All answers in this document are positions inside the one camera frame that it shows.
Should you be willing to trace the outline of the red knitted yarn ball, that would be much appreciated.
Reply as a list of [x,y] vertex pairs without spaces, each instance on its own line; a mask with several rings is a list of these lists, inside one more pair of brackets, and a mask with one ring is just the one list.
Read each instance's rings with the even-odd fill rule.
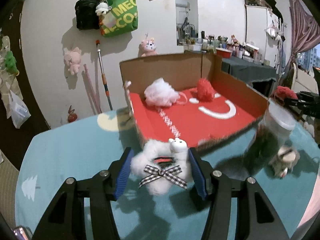
[[297,94],[288,87],[278,86],[274,92],[273,96],[279,101],[284,102],[285,99],[295,99],[297,100]]

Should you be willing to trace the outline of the cream crochet plush toy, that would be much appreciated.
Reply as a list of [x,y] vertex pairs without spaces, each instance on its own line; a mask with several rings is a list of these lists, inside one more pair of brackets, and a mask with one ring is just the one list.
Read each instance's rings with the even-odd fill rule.
[[292,172],[300,159],[299,152],[291,146],[281,146],[278,153],[268,163],[274,171],[274,176],[284,178],[288,172]]

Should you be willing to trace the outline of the white mesh bath pouf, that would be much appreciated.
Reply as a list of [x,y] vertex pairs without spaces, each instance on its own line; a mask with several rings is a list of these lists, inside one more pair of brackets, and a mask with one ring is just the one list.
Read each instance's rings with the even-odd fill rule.
[[177,92],[172,86],[159,78],[144,91],[145,101],[148,106],[171,107],[174,104],[186,104],[187,96],[182,92]]

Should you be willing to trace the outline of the large glass jar metal lid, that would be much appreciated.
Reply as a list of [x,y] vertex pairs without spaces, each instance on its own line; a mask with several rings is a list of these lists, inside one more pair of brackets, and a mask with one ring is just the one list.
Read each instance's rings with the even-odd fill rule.
[[256,134],[242,156],[250,175],[264,168],[285,144],[296,121],[284,107],[271,102],[258,124]]

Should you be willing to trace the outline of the smartphone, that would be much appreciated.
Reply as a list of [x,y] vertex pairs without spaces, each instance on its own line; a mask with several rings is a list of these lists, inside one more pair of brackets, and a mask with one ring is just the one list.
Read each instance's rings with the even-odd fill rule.
[[32,233],[28,228],[18,226],[14,228],[12,231],[18,240],[32,240]]

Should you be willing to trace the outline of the teal plush table cover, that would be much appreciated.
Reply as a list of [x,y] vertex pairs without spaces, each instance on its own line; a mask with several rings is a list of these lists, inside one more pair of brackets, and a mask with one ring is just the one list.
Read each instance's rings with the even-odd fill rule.
[[[139,152],[135,129],[124,110],[108,112],[111,128],[99,126],[92,116],[35,136],[24,156],[15,194],[17,225],[35,230],[48,204],[69,177],[87,179],[110,166],[131,147]],[[289,236],[298,227],[309,200],[319,167],[319,148],[300,125],[290,135],[289,144],[300,159],[283,179],[273,176],[270,168],[261,170],[256,180],[276,209]],[[173,186],[153,197],[138,187],[131,176],[124,194],[112,203],[122,239],[200,239],[208,210],[197,211],[189,192]]]

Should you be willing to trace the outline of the red bowl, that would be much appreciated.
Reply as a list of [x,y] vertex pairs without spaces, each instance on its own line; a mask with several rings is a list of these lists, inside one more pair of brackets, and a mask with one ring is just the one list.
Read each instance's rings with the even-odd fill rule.
[[216,48],[216,54],[225,59],[229,59],[232,55],[232,51],[225,48]]

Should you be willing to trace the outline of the white plastic bag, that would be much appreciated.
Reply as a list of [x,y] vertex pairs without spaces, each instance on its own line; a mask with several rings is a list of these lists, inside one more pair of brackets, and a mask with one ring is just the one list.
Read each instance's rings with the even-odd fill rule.
[[15,128],[19,129],[31,116],[28,107],[12,90],[9,94],[9,107],[12,122]]

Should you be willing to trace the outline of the cardboard box red inside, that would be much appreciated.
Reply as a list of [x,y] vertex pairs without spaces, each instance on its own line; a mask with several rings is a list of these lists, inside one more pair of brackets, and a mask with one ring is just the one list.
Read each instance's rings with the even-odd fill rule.
[[[255,125],[265,113],[267,98],[221,70],[214,54],[167,54],[120,63],[120,72],[139,142],[180,138],[199,150],[213,147]],[[187,103],[148,106],[144,91],[163,78],[187,96]],[[205,78],[215,90],[211,102],[197,98],[197,82]]]

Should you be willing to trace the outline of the green plush on door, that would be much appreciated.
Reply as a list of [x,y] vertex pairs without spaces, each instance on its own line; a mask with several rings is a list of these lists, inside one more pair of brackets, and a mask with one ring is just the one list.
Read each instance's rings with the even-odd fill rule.
[[10,74],[18,75],[20,73],[16,67],[16,59],[13,56],[12,51],[7,52],[4,58],[4,66],[5,70]]

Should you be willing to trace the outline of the pink bear plush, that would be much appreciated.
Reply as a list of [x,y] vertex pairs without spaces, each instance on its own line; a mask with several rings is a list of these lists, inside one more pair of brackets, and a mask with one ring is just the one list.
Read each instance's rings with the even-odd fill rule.
[[140,43],[141,57],[154,56],[156,52],[155,39],[151,38],[148,40],[143,40]]

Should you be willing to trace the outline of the black hanging bag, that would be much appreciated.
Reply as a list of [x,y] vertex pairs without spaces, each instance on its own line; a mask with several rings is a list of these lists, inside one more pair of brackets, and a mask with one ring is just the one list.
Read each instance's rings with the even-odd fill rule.
[[78,0],[75,4],[76,27],[79,30],[99,29],[96,7],[100,0]]

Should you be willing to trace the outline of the green tote bag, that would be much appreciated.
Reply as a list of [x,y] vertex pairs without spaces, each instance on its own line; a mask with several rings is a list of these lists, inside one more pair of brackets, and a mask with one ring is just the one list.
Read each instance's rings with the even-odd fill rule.
[[136,0],[101,0],[95,13],[103,37],[114,37],[138,29]]

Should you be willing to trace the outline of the wall mirror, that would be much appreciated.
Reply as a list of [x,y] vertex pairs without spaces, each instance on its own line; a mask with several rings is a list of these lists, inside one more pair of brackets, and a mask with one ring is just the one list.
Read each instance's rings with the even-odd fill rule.
[[185,40],[199,37],[199,12],[197,0],[175,0],[176,41],[182,46]]

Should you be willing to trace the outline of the pink plush toy on wall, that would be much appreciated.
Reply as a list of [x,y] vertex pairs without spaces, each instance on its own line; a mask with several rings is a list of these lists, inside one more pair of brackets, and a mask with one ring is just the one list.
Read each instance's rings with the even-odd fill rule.
[[71,75],[78,74],[79,72],[81,53],[82,51],[78,47],[75,47],[73,50],[68,50],[64,54],[64,62]]

